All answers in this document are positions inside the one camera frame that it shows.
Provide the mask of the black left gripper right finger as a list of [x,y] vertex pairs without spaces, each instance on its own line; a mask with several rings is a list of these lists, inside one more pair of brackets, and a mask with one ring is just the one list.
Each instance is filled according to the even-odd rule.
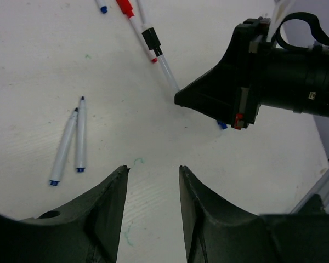
[[179,169],[188,262],[329,262],[329,214],[317,195],[299,213],[254,215]]

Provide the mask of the black marker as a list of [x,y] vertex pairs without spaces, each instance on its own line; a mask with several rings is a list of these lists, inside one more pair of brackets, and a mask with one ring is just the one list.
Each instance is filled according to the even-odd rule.
[[157,36],[155,29],[149,24],[144,24],[142,36],[145,40],[145,43],[146,43],[148,49],[154,51],[157,61],[160,63],[162,72],[164,73],[169,86],[175,92],[180,91],[177,81],[175,80],[174,75],[169,67],[169,64],[168,64],[166,58],[165,58],[165,55],[162,52],[161,42]]

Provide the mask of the blue marker pen body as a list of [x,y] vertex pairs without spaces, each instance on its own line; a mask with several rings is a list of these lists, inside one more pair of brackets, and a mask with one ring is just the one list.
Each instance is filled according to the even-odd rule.
[[82,96],[78,108],[77,141],[76,141],[76,172],[83,173],[86,169],[86,100]]

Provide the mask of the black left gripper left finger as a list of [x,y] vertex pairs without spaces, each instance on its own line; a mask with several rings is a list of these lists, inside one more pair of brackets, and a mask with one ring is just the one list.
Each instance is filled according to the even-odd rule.
[[129,169],[38,218],[0,215],[0,262],[116,262]]

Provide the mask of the red marker pen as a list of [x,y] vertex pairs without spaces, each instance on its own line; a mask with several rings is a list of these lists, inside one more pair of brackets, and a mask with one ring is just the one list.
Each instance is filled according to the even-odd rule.
[[143,35],[141,34],[140,23],[137,22],[135,15],[133,13],[133,7],[129,0],[116,0],[121,12],[128,18],[138,40],[143,48],[143,51],[149,58],[149,60],[154,64],[157,62],[157,57],[153,52],[148,48]]

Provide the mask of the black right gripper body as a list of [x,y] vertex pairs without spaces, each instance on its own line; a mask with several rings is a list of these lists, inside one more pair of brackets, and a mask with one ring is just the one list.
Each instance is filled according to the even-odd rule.
[[253,66],[259,103],[295,113],[329,118],[329,36],[317,16],[286,16],[306,22],[314,38],[309,47],[288,44],[277,29],[261,44]]

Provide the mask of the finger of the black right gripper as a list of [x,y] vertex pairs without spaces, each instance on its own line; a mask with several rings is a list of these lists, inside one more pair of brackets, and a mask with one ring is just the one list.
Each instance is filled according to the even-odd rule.
[[233,31],[222,59],[174,97],[186,107],[226,123],[235,129],[254,124],[260,108],[252,83],[258,71],[258,45],[263,24],[241,23]]

